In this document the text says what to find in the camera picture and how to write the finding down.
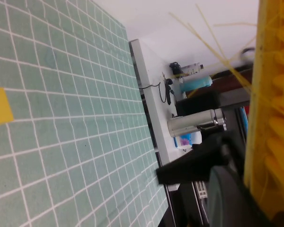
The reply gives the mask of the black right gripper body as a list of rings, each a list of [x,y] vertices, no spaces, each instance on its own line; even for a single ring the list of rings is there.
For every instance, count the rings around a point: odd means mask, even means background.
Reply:
[[[211,169],[207,211],[211,227],[271,226],[239,176],[226,166]]]

